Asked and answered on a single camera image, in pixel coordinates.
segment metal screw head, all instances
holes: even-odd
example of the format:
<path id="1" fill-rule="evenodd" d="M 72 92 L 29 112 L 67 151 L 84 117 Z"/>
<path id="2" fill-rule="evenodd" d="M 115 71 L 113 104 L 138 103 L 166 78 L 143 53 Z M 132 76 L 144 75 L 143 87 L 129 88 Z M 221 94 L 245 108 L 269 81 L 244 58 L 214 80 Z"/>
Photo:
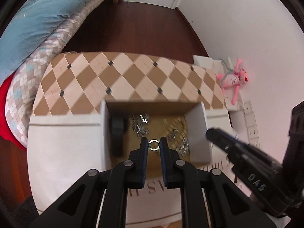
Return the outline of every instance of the metal screw head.
<path id="1" fill-rule="evenodd" d="M 131 166 L 133 164 L 132 160 L 126 160 L 124 161 L 124 166 Z"/>
<path id="2" fill-rule="evenodd" d="M 88 171 L 88 175 L 91 176 L 91 177 L 92 177 L 92 176 L 96 176 L 97 173 L 98 173 L 98 171 L 95 170 L 95 169 L 91 169 L 91 170 Z"/>
<path id="3" fill-rule="evenodd" d="M 176 161 L 176 164 L 177 164 L 178 166 L 183 166 L 183 165 L 185 165 L 185 161 L 179 159 L 179 160 Z"/>
<path id="4" fill-rule="evenodd" d="M 216 175 L 216 176 L 221 174 L 221 171 L 219 169 L 212 169 L 211 172 L 212 172 L 213 175 Z"/>

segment blue comforter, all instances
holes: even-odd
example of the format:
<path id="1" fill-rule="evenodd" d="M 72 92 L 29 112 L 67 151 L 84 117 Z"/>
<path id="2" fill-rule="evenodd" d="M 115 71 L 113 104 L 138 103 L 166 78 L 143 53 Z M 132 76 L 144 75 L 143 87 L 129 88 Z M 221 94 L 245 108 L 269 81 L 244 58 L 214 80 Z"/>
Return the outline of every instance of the blue comforter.
<path id="1" fill-rule="evenodd" d="M 0 38 L 0 85 L 72 14 L 91 0 L 28 0 Z"/>

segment red cloth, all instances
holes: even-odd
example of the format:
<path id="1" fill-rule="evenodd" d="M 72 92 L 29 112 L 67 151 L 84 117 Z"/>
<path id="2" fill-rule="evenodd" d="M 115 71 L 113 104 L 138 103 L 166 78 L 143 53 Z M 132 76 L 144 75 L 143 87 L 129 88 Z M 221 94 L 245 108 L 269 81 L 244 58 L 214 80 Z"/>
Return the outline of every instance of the red cloth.
<path id="1" fill-rule="evenodd" d="M 26 148 L 15 138 L 7 125 L 5 118 L 5 101 L 6 95 L 11 85 L 14 73 L 11 74 L 0 87 L 0 135 L 5 139 L 13 142 L 17 147 L 26 151 Z"/>

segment wooden floor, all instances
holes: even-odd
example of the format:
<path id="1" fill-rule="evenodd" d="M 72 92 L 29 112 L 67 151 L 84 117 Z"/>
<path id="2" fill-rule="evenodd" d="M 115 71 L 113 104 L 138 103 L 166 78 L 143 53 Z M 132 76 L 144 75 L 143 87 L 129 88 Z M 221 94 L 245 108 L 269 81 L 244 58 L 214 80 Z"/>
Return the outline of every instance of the wooden floor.
<path id="1" fill-rule="evenodd" d="M 187 63 L 193 55 L 206 55 L 176 10 L 133 2 L 102 3 L 63 51 L 121 51 Z"/>
<path id="2" fill-rule="evenodd" d="M 144 3 L 102 3 L 64 48 L 121 51 L 193 63 L 206 55 L 176 10 Z M 0 137 L 0 196 L 13 211 L 31 194 L 26 152 Z"/>
<path id="3" fill-rule="evenodd" d="M 12 212 L 31 195 L 26 152 L 0 137 L 0 196 Z"/>

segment power strip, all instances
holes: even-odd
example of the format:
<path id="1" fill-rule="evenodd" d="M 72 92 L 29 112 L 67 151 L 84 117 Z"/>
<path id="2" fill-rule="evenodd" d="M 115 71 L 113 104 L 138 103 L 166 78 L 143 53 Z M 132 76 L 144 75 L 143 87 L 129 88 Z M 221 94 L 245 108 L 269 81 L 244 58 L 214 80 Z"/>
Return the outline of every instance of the power strip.
<path id="1" fill-rule="evenodd" d="M 257 132 L 257 124 L 255 121 L 251 101 L 247 101 L 244 103 L 244 114 L 249 143 L 260 148 L 259 134 Z"/>

